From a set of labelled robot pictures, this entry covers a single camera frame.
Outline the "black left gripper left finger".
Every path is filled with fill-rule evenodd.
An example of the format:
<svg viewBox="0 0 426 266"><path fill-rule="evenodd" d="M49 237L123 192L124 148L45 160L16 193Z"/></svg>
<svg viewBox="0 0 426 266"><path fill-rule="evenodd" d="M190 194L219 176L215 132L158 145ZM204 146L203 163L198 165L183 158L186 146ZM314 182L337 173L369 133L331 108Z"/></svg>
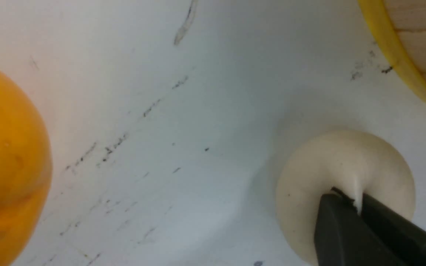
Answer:
<svg viewBox="0 0 426 266"><path fill-rule="evenodd" d="M404 266L338 188L321 195L313 235L319 266Z"/></svg>

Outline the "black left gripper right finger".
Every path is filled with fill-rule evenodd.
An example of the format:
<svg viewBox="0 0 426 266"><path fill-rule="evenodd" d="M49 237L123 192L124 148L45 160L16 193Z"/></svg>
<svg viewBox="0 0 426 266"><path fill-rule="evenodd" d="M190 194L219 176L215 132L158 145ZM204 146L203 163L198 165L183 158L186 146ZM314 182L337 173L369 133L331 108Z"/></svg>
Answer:
<svg viewBox="0 0 426 266"><path fill-rule="evenodd" d="M395 256L408 266L426 266L426 231L370 195L362 198L361 217Z"/></svg>

